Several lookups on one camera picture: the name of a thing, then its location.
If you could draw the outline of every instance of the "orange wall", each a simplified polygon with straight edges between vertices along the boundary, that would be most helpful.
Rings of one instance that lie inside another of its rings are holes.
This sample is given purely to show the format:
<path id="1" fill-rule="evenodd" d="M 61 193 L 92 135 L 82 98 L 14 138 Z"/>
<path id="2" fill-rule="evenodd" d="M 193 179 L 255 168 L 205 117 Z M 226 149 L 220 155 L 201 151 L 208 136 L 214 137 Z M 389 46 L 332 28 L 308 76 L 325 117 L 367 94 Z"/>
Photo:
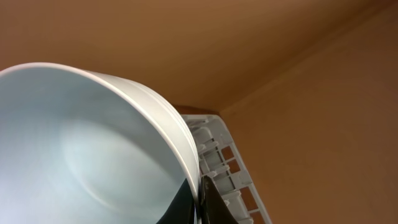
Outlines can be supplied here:
<path id="1" fill-rule="evenodd" d="M 369 6 L 393 0 L 1 0 L 0 70 L 55 62 L 218 110 Z"/>
<path id="2" fill-rule="evenodd" d="M 398 4 L 221 115 L 275 224 L 398 223 Z"/>

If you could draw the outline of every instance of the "white bowl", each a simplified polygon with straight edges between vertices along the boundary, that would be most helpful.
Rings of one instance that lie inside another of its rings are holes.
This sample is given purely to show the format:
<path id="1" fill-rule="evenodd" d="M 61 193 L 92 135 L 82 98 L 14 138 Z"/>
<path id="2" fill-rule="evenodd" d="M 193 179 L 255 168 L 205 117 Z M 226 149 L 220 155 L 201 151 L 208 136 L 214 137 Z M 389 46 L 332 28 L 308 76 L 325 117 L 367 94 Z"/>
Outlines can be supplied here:
<path id="1" fill-rule="evenodd" d="M 0 223 L 156 223 L 199 168 L 180 115 L 139 83 L 53 63 L 0 72 Z"/>

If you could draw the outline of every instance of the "dish rack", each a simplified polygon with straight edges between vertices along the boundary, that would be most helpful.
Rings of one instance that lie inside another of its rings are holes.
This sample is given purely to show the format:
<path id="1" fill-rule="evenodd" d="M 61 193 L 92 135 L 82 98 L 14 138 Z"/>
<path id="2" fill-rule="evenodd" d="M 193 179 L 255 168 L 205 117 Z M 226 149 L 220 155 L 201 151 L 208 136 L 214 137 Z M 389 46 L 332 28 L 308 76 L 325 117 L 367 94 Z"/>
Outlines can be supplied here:
<path id="1" fill-rule="evenodd" d="M 197 145 L 201 175 L 210 177 L 239 224 L 272 224 L 224 121 L 182 115 Z"/>

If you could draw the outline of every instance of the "white plastic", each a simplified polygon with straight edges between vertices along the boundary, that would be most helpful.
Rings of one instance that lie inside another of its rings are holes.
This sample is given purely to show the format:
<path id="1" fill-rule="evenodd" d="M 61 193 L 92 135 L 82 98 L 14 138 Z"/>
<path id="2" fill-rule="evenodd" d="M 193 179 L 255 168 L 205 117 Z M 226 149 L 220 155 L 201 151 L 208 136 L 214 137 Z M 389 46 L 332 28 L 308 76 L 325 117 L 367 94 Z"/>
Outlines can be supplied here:
<path id="1" fill-rule="evenodd" d="M 195 142 L 147 87 L 27 63 L 0 95 L 0 223 L 153 224 L 185 178 L 198 202 Z"/>
<path id="2" fill-rule="evenodd" d="M 203 175 L 211 177 L 222 198 L 239 224 L 253 224 L 250 214 L 260 212 L 266 224 L 272 224 L 260 196 L 250 178 L 249 172 L 224 124 L 216 115 L 182 115 L 190 128 L 198 147 L 200 169 Z M 225 159 L 222 150 L 230 147 L 232 158 Z M 239 170 L 232 173 L 228 162 L 238 163 Z M 257 208 L 248 210 L 240 190 L 248 188 Z"/>

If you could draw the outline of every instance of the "black plastic part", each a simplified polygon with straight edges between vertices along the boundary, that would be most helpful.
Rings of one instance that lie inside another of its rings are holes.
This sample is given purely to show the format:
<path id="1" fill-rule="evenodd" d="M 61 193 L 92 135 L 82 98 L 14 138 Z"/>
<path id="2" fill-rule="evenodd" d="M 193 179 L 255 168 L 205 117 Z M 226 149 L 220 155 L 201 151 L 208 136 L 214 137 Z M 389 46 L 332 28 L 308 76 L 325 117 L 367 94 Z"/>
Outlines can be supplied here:
<path id="1" fill-rule="evenodd" d="M 207 176 L 201 178 L 199 199 L 202 224 L 238 224 L 212 179 Z M 195 203 L 188 181 L 185 180 L 157 224 L 193 224 L 195 218 Z"/>
<path id="2" fill-rule="evenodd" d="M 157 224 L 193 224 L 195 204 L 191 188 L 185 180 L 172 203 Z"/>
<path id="3" fill-rule="evenodd" d="M 202 224 L 238 224 L 210 177 L 202 177 L 199 196 Z"/>

